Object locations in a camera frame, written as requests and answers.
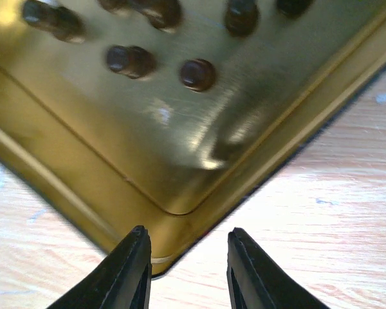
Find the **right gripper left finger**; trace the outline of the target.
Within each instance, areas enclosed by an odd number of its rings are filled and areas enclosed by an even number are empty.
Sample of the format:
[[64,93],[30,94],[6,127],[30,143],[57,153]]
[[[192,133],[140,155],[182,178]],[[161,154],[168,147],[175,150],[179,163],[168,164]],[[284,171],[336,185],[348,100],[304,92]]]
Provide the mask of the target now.
[[151,239],[138,225],[94,271],[49,307],[148,308],[151,280]]

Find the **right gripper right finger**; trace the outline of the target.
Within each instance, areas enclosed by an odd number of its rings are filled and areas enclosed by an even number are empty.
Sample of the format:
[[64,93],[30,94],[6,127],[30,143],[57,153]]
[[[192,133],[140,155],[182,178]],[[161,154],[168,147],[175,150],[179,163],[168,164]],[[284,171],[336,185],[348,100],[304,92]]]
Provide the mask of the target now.
[[232,308],[327,308],[293,280],[242,228],[228,233],[226,272]]

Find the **gold tin tray with pieces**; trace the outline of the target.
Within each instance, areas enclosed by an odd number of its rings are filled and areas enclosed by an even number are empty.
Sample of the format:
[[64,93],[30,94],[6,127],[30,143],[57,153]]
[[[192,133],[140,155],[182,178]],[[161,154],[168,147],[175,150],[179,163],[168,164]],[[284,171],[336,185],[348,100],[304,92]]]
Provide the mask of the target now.
[[[386,63],[386,1],[313,1],[288,17],[258,1],[245,38],[226,1],[182,1],[183,20],[153,28],[134,10],[59,1],[86,27],[62,42],[0,1],[0,162],[105,252],[136,225],[151,236],[155,277],[298,151]],[[110,71],[114,45],[151,52],[142,79]],[[205,59],[216,82],[186,88]]]

